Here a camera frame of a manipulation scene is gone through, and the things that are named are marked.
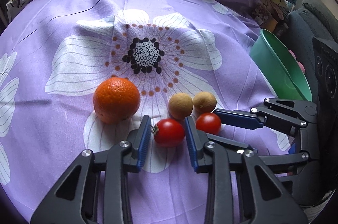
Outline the striped sleeve forearm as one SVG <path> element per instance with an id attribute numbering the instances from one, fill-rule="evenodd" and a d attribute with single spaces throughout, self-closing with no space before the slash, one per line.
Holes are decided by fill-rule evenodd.
<path id="1" fill-rule="evenodd" d="M 315 218 L 319 216 L 321 211 L 323 211 L 324 207 L 330 201 L 335 191 L 336 190 L 326 193 L 325 196 L 322 198 L 322 200 L 319 203 L 315 204 L 314 206 L 303 207 L 303 211 L 307 216 L 308 223 L 312 223 L 315 220 Z"/>

